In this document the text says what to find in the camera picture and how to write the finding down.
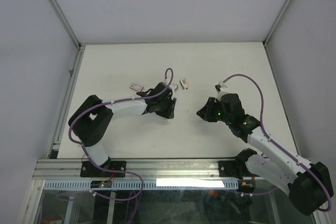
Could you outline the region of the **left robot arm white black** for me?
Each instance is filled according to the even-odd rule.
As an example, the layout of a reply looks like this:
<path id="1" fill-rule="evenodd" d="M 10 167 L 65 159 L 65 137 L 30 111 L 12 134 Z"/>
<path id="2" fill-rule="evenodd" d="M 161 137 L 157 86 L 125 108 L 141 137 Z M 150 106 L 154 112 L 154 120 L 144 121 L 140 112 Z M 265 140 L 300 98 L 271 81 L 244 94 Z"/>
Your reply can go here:
<path id="1" fill-rule="evenodd" d="M 82 164 L 86 169 L 82 176 L 107 177 L 109 170 L 122 171 L 120 165 L 112 162 L 102 143 L 110 122 L 149 113 L 173 119 L 176 90 L 175 84 L 160 82 L 155 88 L 130 98 L 104 101 L 96 95 L 87 97 L 68 121 L 69 139 L 80 145 L 88 159 Z"/>

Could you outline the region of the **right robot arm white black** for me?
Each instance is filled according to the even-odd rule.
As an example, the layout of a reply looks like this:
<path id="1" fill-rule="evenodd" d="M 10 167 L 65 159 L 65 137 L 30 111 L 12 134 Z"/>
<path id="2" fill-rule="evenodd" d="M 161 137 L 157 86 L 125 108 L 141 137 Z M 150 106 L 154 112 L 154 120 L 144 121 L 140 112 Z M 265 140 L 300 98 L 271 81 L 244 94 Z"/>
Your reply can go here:
<path id="1" fill-rule="evenodd" d="M 306 216 L 322 211 L 325 203 L 331 204 L 334 192 L 328 168 L 276 142 L 258 119 L 245 113 L 237 94 L 222 92 L 216 98 L 210 97 L 196 114 L 206 122 L 225 123 L 234 136 L 251 145 L 224 165 L 227 175 L 242 179 L 255 174 L 264 178 Z"/>

